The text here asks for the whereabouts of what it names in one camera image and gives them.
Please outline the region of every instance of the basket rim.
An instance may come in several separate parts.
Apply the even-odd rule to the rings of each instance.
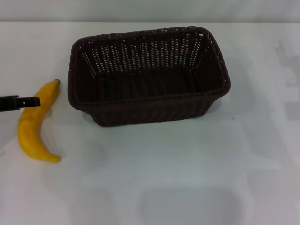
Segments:
[[[75,81],[77,72],[77,56],[78,51],[81,49],[82,45],[92,44],[95,41],[117,41],[125,38],[139,38],[140,36],[153,36],[162,34],[176,34],[176,33],[189,33],[189,31],[198,31],[202,33],[207,39],[208,44],[212,48],[214,56],[217,60],[217,66],[221,72],[221,79],[223,80],[222,86],[218,89],[209,90],[206,92],[195,92],[195,93],[185,93],[185,94],[173,94],[173,95],[161,95],[156,97],[140,97],[138,99],[127,99],[127,100],[117,100],[117,101],[106,101],[106,102],[82,102],[79,101],[75,92]],[[171,27],[171,28],[160,28],[155,30],[142,30],[133,31],[127,33],[111,33],[111,34],[100,34],[96,36],[84,37],[77,40],[71,49],[69,72],[68,72],[68,100],[69,103],[75,108],[80,110],[92,109],[95,106],[107,106],[107,105],[119,105],[119,104],[141,104],[149,102],[164,101],[166,99],[180,99],[180,98],[220,98],[228,93],[231,86],[230,78],[228,75],[227,68],[225,66],[223,55],[220,48],[215,41],[213,35],[203,27]]]

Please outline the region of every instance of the white backdrop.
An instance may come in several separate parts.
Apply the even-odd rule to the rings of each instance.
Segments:
[[[0,21],[300,22],[299,0],[0,0]]]

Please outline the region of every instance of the yellow banana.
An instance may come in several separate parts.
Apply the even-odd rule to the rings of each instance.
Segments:
[[[48,152],[40,140],[39,131],[43,118],[60,93],[60,80],[46,83],[35,95],[40,107],[25,108],[18,124],[18,141],[22,150],[36,160],[58,163],[60,156]]]

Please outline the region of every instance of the white table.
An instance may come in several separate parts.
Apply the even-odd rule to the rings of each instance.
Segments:
[[[230,92],[201,118],[102,128],[67,98],[72,44],[112,32],[203,26]],[[300,24],[0,23],[0,95],[62,92],[41,130],[59,164],[34,161],[0,113],[0,225],[300,224]]]

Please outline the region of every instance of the wicker basket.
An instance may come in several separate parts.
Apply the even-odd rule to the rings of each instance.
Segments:
[[[201,116],[229,89],[221,51],[204,28],[103,34],[72,47],[69,102],[104,127]]]

